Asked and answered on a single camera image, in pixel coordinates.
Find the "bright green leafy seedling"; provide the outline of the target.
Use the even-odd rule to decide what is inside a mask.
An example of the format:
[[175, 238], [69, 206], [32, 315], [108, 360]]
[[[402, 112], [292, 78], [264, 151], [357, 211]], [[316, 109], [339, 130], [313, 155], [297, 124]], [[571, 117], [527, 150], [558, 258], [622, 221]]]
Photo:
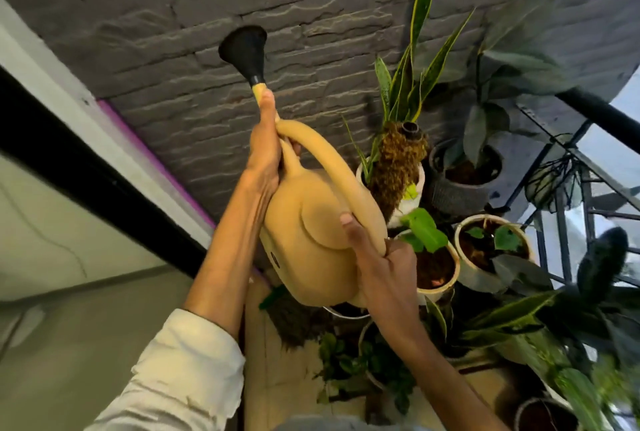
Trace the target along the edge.
[[423, 208], [417, 208], [399, 219], [408, 231], [399, 235], [402, 241], [411, 245], [413, 252], [427, 251], [431, 254], [449, 244], [447, 235], [437, 228], [431, 214]]

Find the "yellow plastic watering can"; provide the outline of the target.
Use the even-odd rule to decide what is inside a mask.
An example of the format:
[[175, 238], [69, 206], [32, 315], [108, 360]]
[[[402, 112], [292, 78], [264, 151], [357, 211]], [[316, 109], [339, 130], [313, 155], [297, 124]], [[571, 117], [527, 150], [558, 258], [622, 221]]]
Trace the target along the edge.
[[264, 250], [299, 303], [365, 307], [356, 256], [339, 216], [352, 213], [380, 255], [387, 250], [385, 218], [324, 137], [299, 121], [278, 116], [275, 127], [282, 137], [284, 177], [260, 231]]

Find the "dark green cactus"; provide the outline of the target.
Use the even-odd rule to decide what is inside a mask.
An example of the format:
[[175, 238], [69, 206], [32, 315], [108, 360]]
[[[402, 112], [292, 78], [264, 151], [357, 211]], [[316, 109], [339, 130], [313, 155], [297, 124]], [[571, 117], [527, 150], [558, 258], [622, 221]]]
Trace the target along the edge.
[[627, 251], [628, 235], [621, 227], [608, 229], [592, 242], [577, 273], [577, 287], [586, 304], [597, 306], [607, 298], [625, 265]]

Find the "white shirt sleeve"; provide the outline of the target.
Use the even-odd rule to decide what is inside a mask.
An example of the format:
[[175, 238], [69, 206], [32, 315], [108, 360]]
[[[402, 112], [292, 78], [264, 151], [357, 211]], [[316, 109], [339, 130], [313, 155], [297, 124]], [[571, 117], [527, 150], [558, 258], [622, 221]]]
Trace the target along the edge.
[[84, 431], [225, 431], [241, 402], [244, 364], [228, 332], [176, 309]]

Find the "white pot with moss pole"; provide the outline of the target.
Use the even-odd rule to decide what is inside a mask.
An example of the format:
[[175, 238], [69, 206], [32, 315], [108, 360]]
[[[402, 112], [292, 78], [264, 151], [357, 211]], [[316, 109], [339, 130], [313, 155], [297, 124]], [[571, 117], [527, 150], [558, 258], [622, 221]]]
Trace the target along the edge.
[[417, 164], [417, 169], [419, 172], [418, 177], [415, 178], [414, 183], [407, 186], [402, 200], [387, 221], [388, 230], [400, 228], [402, 226], [402, 217], [419, 208], [426, 184], [426, 173], [421, 163]]

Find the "variegated long-leaf plant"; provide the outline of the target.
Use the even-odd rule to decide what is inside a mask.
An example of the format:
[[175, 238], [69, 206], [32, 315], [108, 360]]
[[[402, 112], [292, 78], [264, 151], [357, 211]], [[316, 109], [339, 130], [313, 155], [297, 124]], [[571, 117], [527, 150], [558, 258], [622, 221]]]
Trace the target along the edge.
[[604, 323], [612, 348], [597, 350], [592, 361], [581, 341], [561, 341], [537, 318], [558, 297], [558, 292], [547, 291], [513, 300], [485, 313], [502, 326], [458, 329], [451, 309], [428, 303], [428, 328], [435, 330], [436, 342], [451, 358], [513, 344], [516, 355], [544, 384], [546, 398], [574, 413], [579, 431], [622, 431], [615, 409], [630, 411], [640, 431], [640, 325], [624, 314], [611, 313]]

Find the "black door frame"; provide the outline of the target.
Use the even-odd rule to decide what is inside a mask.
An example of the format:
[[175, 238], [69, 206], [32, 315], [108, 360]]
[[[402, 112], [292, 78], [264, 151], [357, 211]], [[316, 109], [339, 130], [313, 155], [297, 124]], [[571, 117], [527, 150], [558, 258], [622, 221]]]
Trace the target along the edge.
[[194, 278], [205, 249], [0, 66], [0, 154]]

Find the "brown coir moss pole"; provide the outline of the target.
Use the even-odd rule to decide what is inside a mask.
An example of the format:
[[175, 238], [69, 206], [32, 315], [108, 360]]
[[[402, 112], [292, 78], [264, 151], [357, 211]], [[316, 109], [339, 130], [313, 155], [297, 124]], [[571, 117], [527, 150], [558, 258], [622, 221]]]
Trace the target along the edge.
[[419, 167], [428, 151], [428, 140], [413, 121], [389, 122], [372, 152], [372, 167], [365, 179], [385, 222], [399, 208], [406, 190], [419, 181]]

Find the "person's left forearm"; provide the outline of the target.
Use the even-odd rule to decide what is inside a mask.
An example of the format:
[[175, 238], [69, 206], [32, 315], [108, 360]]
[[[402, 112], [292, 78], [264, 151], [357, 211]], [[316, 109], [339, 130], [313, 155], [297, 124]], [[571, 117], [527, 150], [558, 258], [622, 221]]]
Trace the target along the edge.
[[238, 339], [253, 259], [278, 173], [245, 169], [214, 230], [184, 309]]

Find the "person's left hand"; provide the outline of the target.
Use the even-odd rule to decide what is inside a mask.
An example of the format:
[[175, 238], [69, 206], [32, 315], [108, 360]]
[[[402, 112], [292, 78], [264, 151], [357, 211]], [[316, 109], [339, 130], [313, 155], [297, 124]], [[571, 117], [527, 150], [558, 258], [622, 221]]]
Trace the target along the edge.
[[282, 156], [280, 137], [276, 131], [275, 96], [264, 88], [258, 101], [260, 120], [252, 129], [250, 152], [243, 176], [262, 195], [270, 198], [279, 185], [279, 165]]

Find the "dark hanging root clump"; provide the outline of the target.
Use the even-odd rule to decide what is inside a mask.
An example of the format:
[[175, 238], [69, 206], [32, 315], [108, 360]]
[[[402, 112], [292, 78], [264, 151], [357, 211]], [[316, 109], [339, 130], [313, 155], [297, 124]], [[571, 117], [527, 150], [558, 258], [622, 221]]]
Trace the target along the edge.
[[268, 314], [285, 350], [317, 340], [333, 321], [324, 308], [300, 304], [283, 284], [271, 289], [259, 309]]

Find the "white pot with bright seedling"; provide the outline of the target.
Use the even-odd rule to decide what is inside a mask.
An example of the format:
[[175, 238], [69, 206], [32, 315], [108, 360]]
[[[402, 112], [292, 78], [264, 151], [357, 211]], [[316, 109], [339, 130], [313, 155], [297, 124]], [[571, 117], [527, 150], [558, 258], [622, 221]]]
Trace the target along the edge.
[[420, 304], [437, 303], [452, 292], [460, 276], [460, 257], [451, 242], [435, 252], [420, 246], [420, 241], [407, 229], [395, 236], [409, 243], [417, 257], [417, 292]]

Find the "person's right forearm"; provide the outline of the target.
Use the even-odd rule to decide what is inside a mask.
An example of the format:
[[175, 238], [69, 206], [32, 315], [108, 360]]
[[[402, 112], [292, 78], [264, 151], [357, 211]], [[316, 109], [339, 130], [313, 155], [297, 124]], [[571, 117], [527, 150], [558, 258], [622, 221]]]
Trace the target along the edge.
[[385, 335], [446, 431], [510, 431], [431, 342], [421, 323]]

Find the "small-leaf green plant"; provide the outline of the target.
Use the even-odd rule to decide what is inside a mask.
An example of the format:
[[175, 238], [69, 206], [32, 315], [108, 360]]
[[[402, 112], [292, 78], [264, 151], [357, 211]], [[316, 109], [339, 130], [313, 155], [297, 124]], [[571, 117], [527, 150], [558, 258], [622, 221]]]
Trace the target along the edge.
[[400, 415], [407, 415], [416, 380], [372, 320], [358, 336], [326, 331], [318, 343], [322, 367], [314, 379], [320, 379], [323, 387], [317, 403], [348, 401], [380, 391], [391, 397]]

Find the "dark broad-leaf rubber plant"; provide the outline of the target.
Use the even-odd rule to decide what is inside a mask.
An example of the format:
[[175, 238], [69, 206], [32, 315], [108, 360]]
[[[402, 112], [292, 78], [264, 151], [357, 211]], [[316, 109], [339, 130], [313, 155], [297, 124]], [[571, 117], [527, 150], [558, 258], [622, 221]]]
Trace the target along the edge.
[[468, 59], [465, 85], [475, 92], [463, 135], [444, 149], [442, 171], [463, 162], [486, 164], [488, 141], [509, 133], [545, 142], [547, 137], [511, 126], [522, 96], [555, 96], [577, 86], [539, 40], [556, 0], [513, 0], [492, 13], [479, 46]]

